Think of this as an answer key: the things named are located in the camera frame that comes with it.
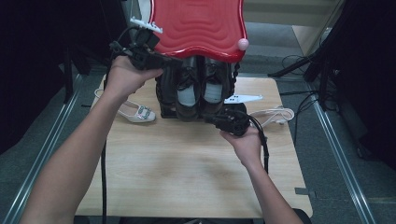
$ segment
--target wooden table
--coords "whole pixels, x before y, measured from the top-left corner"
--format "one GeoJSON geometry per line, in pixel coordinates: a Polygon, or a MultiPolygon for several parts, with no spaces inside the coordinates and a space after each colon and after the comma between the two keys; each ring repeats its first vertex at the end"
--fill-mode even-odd
{"type": "MultiPolygon", "coordinates": [[[[246,103],[248,112],[281,105],[274,80],[239,77],[236,94],[262,94],[246,103]]],[[[157,114],[151,123],[135,124],[117,115],[107,139],[107,214],[117,217],[262,217],[248,177],[219,130],[201,120],[162,119],[150,80],[130,100],[157,114]]],[[[312,216],[287,124],[264,128],[270,151],[269,173],[291,207],[312,216]]],[[[100,165],[77,214],[102,214],[100,165]]]]}

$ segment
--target pink knob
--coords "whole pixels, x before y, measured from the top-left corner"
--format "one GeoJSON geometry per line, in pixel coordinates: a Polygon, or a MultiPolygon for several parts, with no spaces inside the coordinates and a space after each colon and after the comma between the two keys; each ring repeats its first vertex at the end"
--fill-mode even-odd
{"type": "Polygon", "coordinates": [[[248,48],[248,40],[245,38],[238,40],[238,48],[240,50],[246,50],[248,48]]]}

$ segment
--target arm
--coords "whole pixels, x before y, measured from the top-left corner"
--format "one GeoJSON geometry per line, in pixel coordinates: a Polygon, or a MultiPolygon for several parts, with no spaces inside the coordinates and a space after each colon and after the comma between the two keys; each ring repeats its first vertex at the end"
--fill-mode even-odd
{"type": "Polygon", "coordinates": [[[114,60],[105,92],[38,176],[21,223],[73,223],[118,109],[128,95],[161,73],[138,71],[126,57],[114,60]]]}
{"type": "Polygon", "coordinates": [[[242,137],[224,131],[220,131],[220,135],[233,146],[239,160],[247,168],[265,223],[302,223],[262,166],[258,130],[249,127],[242,137]]]}

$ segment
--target red plastic cover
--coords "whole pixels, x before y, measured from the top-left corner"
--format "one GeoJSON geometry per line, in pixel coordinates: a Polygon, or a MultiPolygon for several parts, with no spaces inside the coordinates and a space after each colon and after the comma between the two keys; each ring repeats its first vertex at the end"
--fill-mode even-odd
{"type": "Polygon", "coordinates": [[[243,0],[151,0],[150,22],[163,28],[156,50],[168,56],[202,55],[226,63],[242,60],[247,38],[243,0]]]}

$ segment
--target hand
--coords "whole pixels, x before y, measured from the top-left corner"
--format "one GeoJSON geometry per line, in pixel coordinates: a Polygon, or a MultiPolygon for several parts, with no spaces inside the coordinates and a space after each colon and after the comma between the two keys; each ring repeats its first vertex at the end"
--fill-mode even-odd
{"type": "Polygon", "coordinates": [[[106,93],[114,94],[124,102],[130,94],[141,88],[146,80],[158,77],[162,73],[162,69],[137,70],[127,56],[119,56],[111,65],[106,93]]]}
{"type": "Polygon", "coordinates": [[[245,167],[262,164],[260,157],[262,143],[257,129],[248,127],[247,132],[240,137],[224,131],[220,131],[220,135],[233,146],[236,156],[245,167]]]}

